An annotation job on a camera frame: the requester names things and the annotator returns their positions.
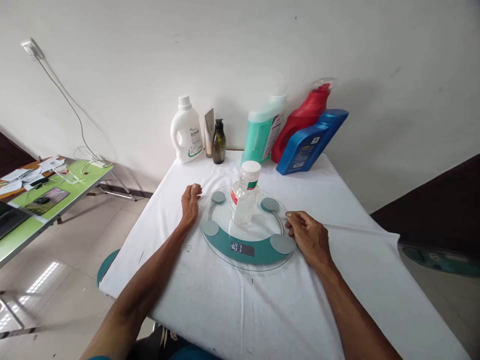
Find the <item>red spray bottle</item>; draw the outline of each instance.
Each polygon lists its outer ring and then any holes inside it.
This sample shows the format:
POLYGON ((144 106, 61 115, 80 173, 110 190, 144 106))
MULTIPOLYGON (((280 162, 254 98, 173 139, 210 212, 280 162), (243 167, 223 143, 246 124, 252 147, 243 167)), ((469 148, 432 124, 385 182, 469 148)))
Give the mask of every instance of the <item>red spray bottle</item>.
POLYGON ((336 83, 337 79, 333 77, 323 77, 312 83, 312 90, 308 97, 288 116, 285 126, 276 139, 271 151, 271 159, 274 162, 279 163, 293 134, 312 126, 319 120, 320 115, 327 109, 327 99, 336 83))

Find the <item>green table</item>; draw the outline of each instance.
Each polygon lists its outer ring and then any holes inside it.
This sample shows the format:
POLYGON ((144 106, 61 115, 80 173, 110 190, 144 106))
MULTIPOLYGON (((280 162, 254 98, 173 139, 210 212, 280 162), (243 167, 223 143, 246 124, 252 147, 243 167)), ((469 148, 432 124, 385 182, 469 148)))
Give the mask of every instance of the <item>green table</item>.
MULTIPOLYGON (((87 195, 91 189, 98 186, 100 181, 118 181, 126 191, 126 194, 121 194, 100 188, 104 193, 137 201, 137 199, 135 199, 135 197, 130 193, 130 190, 125 187, 123 182, 115 176, 113 172, 113 165, 104 168, 90 165, 86 171, 87 174, 82 174, 82 169, 87 164, 88 161, 80 160, 72 163, 70 166, 67 166, 68 169, 79 179, 79 182, 74 185, 69 184, 66 181, 62 182, 62 178, 59 175, 54 175, 49 178, 49 182, 46 183, 47 186, 42 186, 39 189, 32 189, 24 192, 8 203, 14 208, 22 208, 30 204, 36 198, 39 198, 48 192, 51 188, 59 188, 69 192, 66 198, 64 198, 58 204, 55 204, 45 214, 42 216, 31 214, 27 220, 22 222, 10 233, 0 239, 0 268, 8 263, 20 251, 22 251, 38 235, 43 233, 45 229, 53 225, 56 220, 60 219, 60 217, 65 214, 76 202, 78 202, 83 196, 87 195)), ((0 291, 0 305, 4 306, 10 313, 12 318, 18 324, 19 330, 0 333, 0 339, 3 339, 7 336, 17 336, 35 332, 35 327, 25 328, 22 321, 15 314, 15 311, 13 311, 8 303, 2 298, 4 293, 5 291, 0 291)))
POLYGON ((113 165, 105 168, 90 165, 87 174, 82 175, 81 169, 88 161, 76 161, 68 166, 68 169, 75 174, 80 180, 75 185, 71 185, 64 181, 56 184, 54 181, 61 181, 59 175, 50 177, 47 185, 41 188, 26 191, 8 204, 17 208, 30 204, 33 200, 48 192, 51 188, 59 188, 69 192, 70 194, 52 207, 41 217, 29 217, 22 224, 0 239, 0 268, 8 263, 16 254, 30 244, 45 229, 53 225, 68 209, 70 209, 78 200, 85 196, 92 188, 96 187, 101 180, 107 180, 106 176, 110 173, 113 175, 113 165))

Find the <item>hand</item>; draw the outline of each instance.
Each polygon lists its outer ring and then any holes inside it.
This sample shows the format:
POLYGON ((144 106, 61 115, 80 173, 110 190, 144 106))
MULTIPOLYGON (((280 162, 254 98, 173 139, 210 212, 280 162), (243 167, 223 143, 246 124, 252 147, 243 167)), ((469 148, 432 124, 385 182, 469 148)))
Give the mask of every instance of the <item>hand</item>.
POLYGON ((198 200, 200 199, 201 193, 202 187, 197 183, 186 187, 181 197, 182 223, 192 226, 197 220, 197 216, 199 215, 198 200))
POLYGON ((288 235, 295 239, 307 263, 316 271, 328 270, 333 265, 328 230, 305 211, 289 211, 286 216, 288 235))

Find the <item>green stool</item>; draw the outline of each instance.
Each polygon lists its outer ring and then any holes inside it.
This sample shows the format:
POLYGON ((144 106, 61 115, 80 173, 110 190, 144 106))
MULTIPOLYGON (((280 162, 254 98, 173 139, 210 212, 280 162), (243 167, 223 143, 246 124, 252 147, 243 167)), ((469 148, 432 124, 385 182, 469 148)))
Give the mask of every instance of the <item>green stool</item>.
POLYGON ((98 274, 96 275, 96 287, 100 286, 100 282, 104 278, 107 271, 110 269, 110 265, 114 262, 117 254, 120 252, 120 249, 115 250, 110 255, 106 257, 106 259, 101 263, 100 268, 98 269, 98 274))

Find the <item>power cord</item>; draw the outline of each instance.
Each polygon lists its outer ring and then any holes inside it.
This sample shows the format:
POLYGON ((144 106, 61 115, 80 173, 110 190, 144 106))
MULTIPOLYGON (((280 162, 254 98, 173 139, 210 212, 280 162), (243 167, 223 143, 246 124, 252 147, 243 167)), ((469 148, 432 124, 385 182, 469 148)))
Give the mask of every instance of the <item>power cord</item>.
POLYGON ((87 171, 88 167, 92 164, 92 163, 103 163, 103 164, 106 164, 106 165, 112 165, 113 163, 111 162, 108 162, 108 161, 103 161, 103 160, 95 160, 95 157, 94 157, 94 154, 92 154, 91 152, 89 152, 88 150, 86 150, 85 146, 79 146, 75 149, 75 151, 73 152, 73 158, 75 160, 82 160, 82 161, 88 161, 88 163, 81 168, 80 172, 82 175, 85 174, 85 172, 87 171), (87 160, 87 159, 84 159, 84 158, 81 158, 81 157, 77 157, 75 154, 77 153, 78 150, 84 148, 84 152, 88 153, 91 157, 91 160, 87 160))
MULTIPOLYGON (((82 120, 80 119, 80 116, 79 114, 77 113, 77 111, 75 110, 74 106, 72 105, 72 103, 70 102, 69 98, 67 97, 66 94, 68 94, 68 96, 72 99, 72 101, 79 107, 81 108, 77 102, 73 99, 73 97, 70 96, 70 94, 67 92, 67 90, 65 90, 64 88, 64 91, 62 90, 63 88, 63 85, 62 85, 62 88, 57 84, 57 82, 53 79, 53 77, 49 74, 49 72, 47 71, 47 69, 45 68, 44 64, 42 63, 42 59, 37 55, 35 54, 34 55, 35 58, 38 60, 38 62, 40 63, 41 65, 41 68, 43 69, 43 71, 45 72, 45 74, 48 75, 48 77, 50 78, 51 82, 55 84, 55 86, 57 87, 57 89, 60 91, 60 93, 62 94, 62 96, 65 98, 66 102, 68 103, 68 105, 70 105, 71 109, 73 110, 73 112, 75 113, 77 119, 78 119, 78 122, 80 123, 80 130, 81 130, 81 138, 83 139, 83 143, 85 144, 85 146, 87 147, 88 150, 90 150, 90 154, 92 155, 92 158, 94 159, 93 162, 95 161, 98 161, 98 162, 103 162, 94 152, 93 150, 90 148, 90 146, 87 144, 87 141, 85 140, 85 136, 84 136, 84 124, 82 123, 82 120)), ((50 71, 52 72, 53 76, 55 76, 55 78, 58 80, 58 77, 55 75, 54 71, 52 70, 52 68, 49 66, 48 62, 45 60, 45 63, 46 65, 49 67, 50 71)))

